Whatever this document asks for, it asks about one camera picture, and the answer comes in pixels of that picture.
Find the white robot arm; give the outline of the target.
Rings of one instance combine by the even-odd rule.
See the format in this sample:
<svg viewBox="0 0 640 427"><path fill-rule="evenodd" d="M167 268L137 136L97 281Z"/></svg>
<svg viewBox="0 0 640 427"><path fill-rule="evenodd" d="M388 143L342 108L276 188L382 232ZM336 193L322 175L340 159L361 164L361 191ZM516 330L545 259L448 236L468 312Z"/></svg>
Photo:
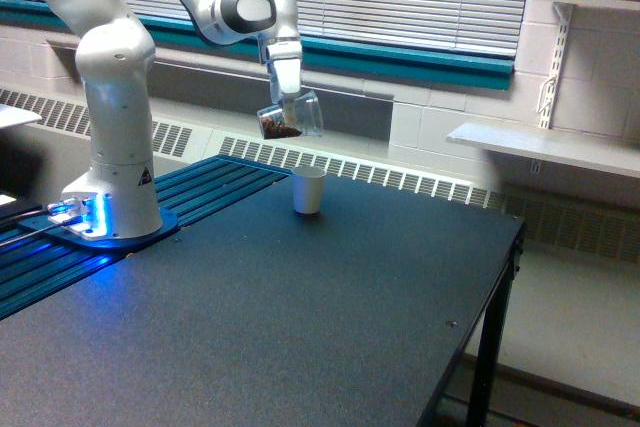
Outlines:
<svg viewBox="0 0 640 427"><path fill-rule="evenodd" d="M89 170L50 218L88 241L139 238L163 224L153 173L148 74L154 41L124 0L45 0L78 36L75 65L90 118ZM296 0L180 0L209 43L253 38L276 103L301 90Z"/></svg>

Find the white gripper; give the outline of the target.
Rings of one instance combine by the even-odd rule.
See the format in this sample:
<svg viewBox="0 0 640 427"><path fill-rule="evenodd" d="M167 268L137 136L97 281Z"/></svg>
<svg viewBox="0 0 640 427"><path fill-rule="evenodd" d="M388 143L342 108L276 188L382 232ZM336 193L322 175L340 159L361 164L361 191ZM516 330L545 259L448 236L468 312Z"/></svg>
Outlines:
<svg viewBox="0 0 640 427"><path fill-rule="evenodd" d="M281 40L265 50L273 102L281 102L286 124L296 123L296 97L301 90L302 45L299 40Z"/></svg>

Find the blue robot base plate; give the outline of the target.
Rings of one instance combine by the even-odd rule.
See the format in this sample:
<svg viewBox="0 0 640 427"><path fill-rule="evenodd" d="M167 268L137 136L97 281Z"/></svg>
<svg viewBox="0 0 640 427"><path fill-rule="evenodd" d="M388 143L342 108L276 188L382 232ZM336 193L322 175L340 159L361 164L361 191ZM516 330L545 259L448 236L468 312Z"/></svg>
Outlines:
<svg viewBox="0 0 640 427"><path fill-rule="evenodd" d="M45 232L44 236L56 242L76 245L89 250L136 252L168 237L179 229L178 216L174 212L166 208L161 208L160 214L163 222L162 227L154 233L141 237L110 237L101 240L86 240L81 236L71 233L68 229L59 226Z"/></svg>

